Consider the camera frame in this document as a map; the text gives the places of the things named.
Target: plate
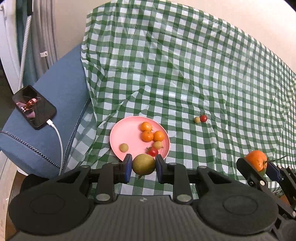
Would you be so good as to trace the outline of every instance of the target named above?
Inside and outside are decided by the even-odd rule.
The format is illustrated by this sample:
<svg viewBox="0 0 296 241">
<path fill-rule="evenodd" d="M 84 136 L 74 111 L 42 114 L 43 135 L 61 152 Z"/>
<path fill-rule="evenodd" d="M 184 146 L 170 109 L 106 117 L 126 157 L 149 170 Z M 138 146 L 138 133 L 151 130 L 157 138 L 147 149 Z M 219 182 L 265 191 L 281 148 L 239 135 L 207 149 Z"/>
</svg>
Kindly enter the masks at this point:
<svg viewBox="0 0 296 241">
<path fill-rule="evenodd" d="M 170 139 L 168 137 L 165 129 L 147 117 L 142 116 L 130 116 L 126 117 L 119 122 L 117 122 L 110 133 L 110 145 L 114 154 L 123 161 L 126 154 L 131 154 L 133 159 L 142 153 L 146 153 L 148 147 L 152 146 L 154 141 L 144 142 L 141 140 L 142 131 L 140 130 L 140 125 L 147 121 L 152 125 L 152 132 L 162 131 L 165 138 L 162 141 L 163 148 L 158 150 L 163 159 L 165 159 L 170 151 Z M 119 145 L 122 143 L 128 144 L 128 151 L 123 153 L 119 150 Z"/>
</svg>

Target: small orange fruit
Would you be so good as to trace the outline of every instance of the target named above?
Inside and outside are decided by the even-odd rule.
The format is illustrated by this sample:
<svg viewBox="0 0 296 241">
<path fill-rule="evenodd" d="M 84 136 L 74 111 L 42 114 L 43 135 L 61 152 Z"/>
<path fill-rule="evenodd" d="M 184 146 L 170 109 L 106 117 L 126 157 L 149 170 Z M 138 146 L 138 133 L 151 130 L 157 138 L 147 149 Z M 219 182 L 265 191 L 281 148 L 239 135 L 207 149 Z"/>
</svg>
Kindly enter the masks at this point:
<svg viewBox="0 0 296 241">
<path fill-rule="evenodd" d="M 147 122 L 147 121 L 144 121 L 141 125 L 140 125 L 140 130 L 141 131 L 152 131 L 152 125 Z"/>
<path fill-rule="evenodd" d="M 267 167 L 267 157 L 262 151 L 251 151 L 245 158 L 258 172 L 263 171 Z"/>
<path fill-rule="evenodd" d="M 154 133 L 154 141 L 163 141 L 165 135 L 161 131 L 156 131 Z"/>
<path fill-rule="evenodd" d="M 144 131 L 141 134 L 141 139 L 145 142 L 150 142 L 153 140 L 153 133 L 151 131 Z"/>
</svg>

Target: blue armrest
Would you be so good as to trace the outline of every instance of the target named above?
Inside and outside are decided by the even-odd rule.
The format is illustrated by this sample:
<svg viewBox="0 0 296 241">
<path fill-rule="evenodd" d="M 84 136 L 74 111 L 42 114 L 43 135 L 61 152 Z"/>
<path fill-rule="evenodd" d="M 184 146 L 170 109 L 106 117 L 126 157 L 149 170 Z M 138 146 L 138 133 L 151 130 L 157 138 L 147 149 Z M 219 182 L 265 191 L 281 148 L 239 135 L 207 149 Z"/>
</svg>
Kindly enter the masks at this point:
<svg viewBox="0 0 296 241">
<path fill-rule="evenodd" d="M 57 61 L 34 88 L 57 108 L 52 121 L 61 135 L 65 166 L 80 119 L 90 101 L 81 46 Z M 59 173 L 61 152 L 54 129 L 48 125 L 33 129 L 16 109 L 0 133 L 0 149 L 28 174 L 53 178 Z"/>
</svg>

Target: smartphone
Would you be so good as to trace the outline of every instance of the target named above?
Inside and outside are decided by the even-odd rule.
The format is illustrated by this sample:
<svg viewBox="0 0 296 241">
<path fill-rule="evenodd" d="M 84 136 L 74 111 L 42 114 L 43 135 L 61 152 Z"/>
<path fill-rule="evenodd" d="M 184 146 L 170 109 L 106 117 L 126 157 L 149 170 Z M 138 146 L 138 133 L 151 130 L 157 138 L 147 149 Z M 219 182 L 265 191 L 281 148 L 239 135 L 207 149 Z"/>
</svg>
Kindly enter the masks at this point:
<svg viewBox="0 0 296 241">
<path fill-rule="evenodd" d="M 57 113 L 57 109 L 30 85 L 15 93 L 12 100 L 24 118 L 36 130 L 41 129 L 47 120 L 52 119 Z"/>
</svg>

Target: beige wall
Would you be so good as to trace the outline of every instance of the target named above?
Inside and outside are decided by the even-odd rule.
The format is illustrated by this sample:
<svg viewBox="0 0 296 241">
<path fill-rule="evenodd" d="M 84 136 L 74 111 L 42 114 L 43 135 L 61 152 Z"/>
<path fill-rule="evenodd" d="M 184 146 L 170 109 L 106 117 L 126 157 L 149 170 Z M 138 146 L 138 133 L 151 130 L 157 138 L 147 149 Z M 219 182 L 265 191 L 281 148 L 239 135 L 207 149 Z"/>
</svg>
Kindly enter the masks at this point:
<svg viewBox="0 0 296 241">
<path fill-rule="evenodd" d="M 108 0 L 55 0 L 58 57 L 82 41 L 86 15 Z M 296 72 L 296 12 L 284 0 L 176 0 L 222 18 L 275 52 Z"/>
</svg>

